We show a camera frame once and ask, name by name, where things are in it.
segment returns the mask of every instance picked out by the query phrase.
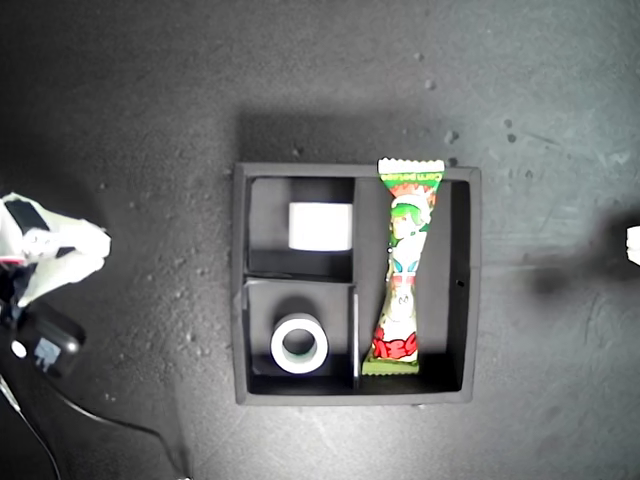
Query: candy packet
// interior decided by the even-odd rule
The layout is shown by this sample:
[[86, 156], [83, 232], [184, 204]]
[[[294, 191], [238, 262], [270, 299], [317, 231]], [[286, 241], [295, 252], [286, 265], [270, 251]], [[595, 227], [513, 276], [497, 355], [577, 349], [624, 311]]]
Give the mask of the candy packet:
[[363, 375], [418, 373], [416, 272], [444, 169], [442, 160], [378, 161], [380, 179], [394, 199], [387, 294], [371, 349], [362, 364]]

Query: white block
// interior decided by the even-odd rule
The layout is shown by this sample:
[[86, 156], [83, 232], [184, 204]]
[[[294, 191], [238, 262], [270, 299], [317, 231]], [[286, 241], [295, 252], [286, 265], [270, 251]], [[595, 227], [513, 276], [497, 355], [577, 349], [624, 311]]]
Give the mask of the white block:
[[313, 252], [351, 250], [352, 211], [350, 203], [290, 203], [289, 248]]

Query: white eraser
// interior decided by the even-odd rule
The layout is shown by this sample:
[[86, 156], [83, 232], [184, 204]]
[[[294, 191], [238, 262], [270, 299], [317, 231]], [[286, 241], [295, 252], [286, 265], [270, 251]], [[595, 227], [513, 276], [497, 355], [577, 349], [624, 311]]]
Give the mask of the white eraser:
[[289, 248], [313, 252], [351, 250], [352, 211], [350, 203], [290, 203]]
[[640, 227], [627, 228], [627, 258], [640, 265]]

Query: white tape roll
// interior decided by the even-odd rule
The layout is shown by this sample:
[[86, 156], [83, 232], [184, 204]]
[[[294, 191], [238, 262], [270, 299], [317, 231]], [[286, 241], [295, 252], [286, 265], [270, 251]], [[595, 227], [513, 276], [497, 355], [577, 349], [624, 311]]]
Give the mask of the white tape roll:
[[[313, 346], [308, 352], [296, 355], [284, 346], [284, 337], [294, 330], [304, 330], [313, 336]], [[329, 354], [327, 335], [320, 322], [306, 313], [287, 315], [276, 325], [271, 337], [271, 355], [283, 370], [289, 373], [309, 373], [320, 368]]]
[[310, 252], [351, 250], [352, 210], [350, 203], [290, 203], [289, 248]]

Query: white object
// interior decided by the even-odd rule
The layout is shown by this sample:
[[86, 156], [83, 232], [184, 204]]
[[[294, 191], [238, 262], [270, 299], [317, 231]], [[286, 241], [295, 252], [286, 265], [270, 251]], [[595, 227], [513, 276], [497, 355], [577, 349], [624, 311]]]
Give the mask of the white object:
[[640, 227], [627, 228], [627, 258], [640, 265]]
[[27, 347], [17, 340], [11, 342], [11, 351], [18, 358], [24, 358], [27, 356]]
[[[308, 352], [296, 355], [284, 346], [284, 337], [294, 330], [304, 330], [313, 336], [313, 346]], [[283, 370], [289, 373], [309, 373], [322, 366], [329, 354], [327, 335], [320, 322], [306, 313], [287, 315], [276, 325], [271, 337], [271, 355]]]
[[351, 250], [352, 211], [350, 203], [290, 203], [289, 248], [313, 252]]
[[[23, 232], [8, 202], [31, 205], [48, 230]], [[60, 249], [72, 251], [58, 256]], [[77, 283], [100, 270], [111, 250], [111, 238], [100, 227], [45, 209], [38, 202], [11, 193], [0, 200], [0, 263], [36, 265], [26, 290], [18, 300], [24, 308], [42, 295], [68, 283]]]

